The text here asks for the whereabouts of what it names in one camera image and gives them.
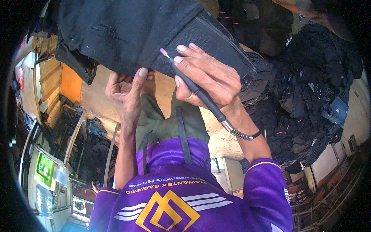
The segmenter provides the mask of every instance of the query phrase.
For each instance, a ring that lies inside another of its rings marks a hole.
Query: purple polo shirt
[[[225,193],[203,166],[152,165],[149,174],[134,177],[121,191],[99,189],[88,231],[292,231],[288,192],[276,161],[254,161],[243,186],[241,199]]]

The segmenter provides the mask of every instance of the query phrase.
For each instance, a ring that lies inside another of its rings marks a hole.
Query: pink grinding stone
[[[160,48],[160,52],[161,52],[164,56],[167,55],[167,52],[166,52],[165,49],[163,49],[163,48]]]

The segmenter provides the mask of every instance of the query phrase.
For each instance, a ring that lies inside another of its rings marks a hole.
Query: yellow stripe
[[[109,192],[109,193],[115,193],[115,194],[117,194],[117,195],[120,195],[120,194],[117,193],[117,192],[113,192],[113,191],[109,191],[109,190],[99,190],[98,193],[100,193],[100,192]]]
[[[247,172],[250,170],[250,169],[252,169],[253,167],[255,167],[255,166],[258,166],[258,165],[260,165],[260,164],[273,164],[273,165],[276,165],[275,163],[271,163],[271,162],[261,162],[261,163],[257,163],[257,164],[255,164],[255,165],[253,165],[253,166],[251,166],[248,170],[247,170]]]

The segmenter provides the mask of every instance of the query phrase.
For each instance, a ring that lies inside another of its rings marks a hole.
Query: olive green pants
[[[150,132],[151,136],[148,138],[148,146],[179,137],[175,115],[176,106],[181,107],[186,137],[196,138],[207,144],[209,143],[210,137],[206,131],[199,107],[179,101],[175,98],[175,91],[171,99],[171,114],[167,119],[165,119],[157,102],[149,94],[141,95],[142,107],[135,135],[136,152],[143,150],[144,137]]]

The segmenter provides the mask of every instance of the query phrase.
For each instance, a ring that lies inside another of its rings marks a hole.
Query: metal spring coil
[[[251,141],[251,140],[254,139],[251,135],[243,134],[243,133],[239,132],[238,130],[236,130],[234,128],[232,129],[232,131],[230,133],[232,135],[236,136],[237,138],[242,139],[242,140]]]

